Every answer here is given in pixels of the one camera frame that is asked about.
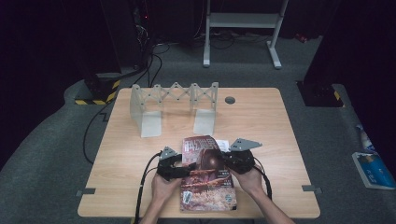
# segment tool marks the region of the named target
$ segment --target book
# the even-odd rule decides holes
[[[353,161],[368,189],[396,189],[396,182],[377,154],[355,152]]]
[[[181,211],[236,210],[233,178],[220,155],[209,135],[183,139],[182,166],[196,162],[196,169],[181,181]]]

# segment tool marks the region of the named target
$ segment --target round hole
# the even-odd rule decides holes
[[[227,104],[229,104],[229,105],[232,105],[232,104],[235,103],[235,98],[233,98],[232,96],[227,96],[227,97],[225,98],[225,103],[227,103]]]

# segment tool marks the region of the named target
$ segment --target human hand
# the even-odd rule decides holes
[[[162,176],[155,174],[151,181],[152,200],[159,203],[166,202],[180,184],[181,178],[167,181]]]
[[[259,171],[252,168],[249,172],[242,175],[238,174],[236,171],[231,170],[231,173],[236,177],[241,188],[250,196],[255,195],[258,192],[262,192],[262,174]]]

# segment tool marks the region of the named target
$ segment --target metal bracket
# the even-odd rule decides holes
[[[137,122],[141,137],[160,136],[162,133],[162,112],[161,110],[148,111],[146,108],[148,101],[155,101],[159,107],[162,107],[166,97],[179,101],[185,96],[189,96],[192,113],[193,109],[206,99],[210,101],[210,108],[196,109],[193,132],[212,135],[216,120],[218,88],[218,82],[213,82],[212,86],[206,90],[200,88],[196,83],[192,83],[189,88],[183,88],[177,82],[170,88],[163,88],[157,84],[151,89],[144,90],[134,84],[130,102],[131,118]]]
[[[243,138],[238,138],[230,146],[230,151],[246,151],[254,147],[262,147],[262,143],[246,140]]]
[[[165,148],[163,149],[163,153],[161,153],[160,161],[163,161],[163,160],[165,160],[165,159],[174,157],[174,156],[176,156],[176,155],[177,155],[177,152],[175,152],[172,148],[170,148],[170,147],[165,147]]]
[[[321,194],[323,191],[321,188],[316,188],[314,185],[302,185],[303,191],[314,191],[315,194]]]
[[[95,194],[96,189],[84,189],[78,190],[76,193],[76,197],[81,197],[83,194]]]

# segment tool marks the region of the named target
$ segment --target power cord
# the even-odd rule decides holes
[[[90,123],[88,124],[87,128],[85,129],[84,137],[83,137],[83,139],[82,139],[82,152],[84,153],[84,158],[85,158],[85,160],[86,160],[87,162],[89,162],[90,164],[93,164],[93,161],[90,160],[90,158],[88,158],[87,150],[86,150],[86,147],[85,147],[85,142],[86,142],[86,140],[87,140],[88,130],[90,129],[93,120],[94,120],[99,114],[103,114],[102,111],[104,111],[104,110],[105,110],[109,105],[111,105],[114,101],[115,101],[115,98],[114,98],[110,103],[108,103],[108,104],[106,104],[105,106],[103,106],[102,109],[100,109],[100,110],[93,116],[93,118],[90,120]]]
[[[257,160],[257,158],[255,157],[254,160],[260,164],[261,169],[259,169],[257,166],[253,166],[253,168],[256,169],[258,172],[260,172],[260,174],[262,174],[262,178],[265,181],[265,186],[267,187],[268,198],[272,200],[272,188],[271,188],[270,180],[268,179],[267,175],[264,172],[264,167],[262,166],[262,163],[259,160]]]
[[[146,165],[145,172],[142,175],[142,179],[140,180],[140,187],[139,187],[139,193],[137,195],[137,203],[136,203],[136,209],[135,209],[135,214],[134,214],[134,224],[139,223],[140,219],[140,204],[142,203],[142,195],[143,195],[143,187],[145,186],[145,181],[146,181],[146,176],[148,173],[156,168],[152,168],[148,171],[149,166],[151,165],[151,162],[156,158],[161,156],[161,152],[155,154],[151,159],[148,161],[148,164]]]

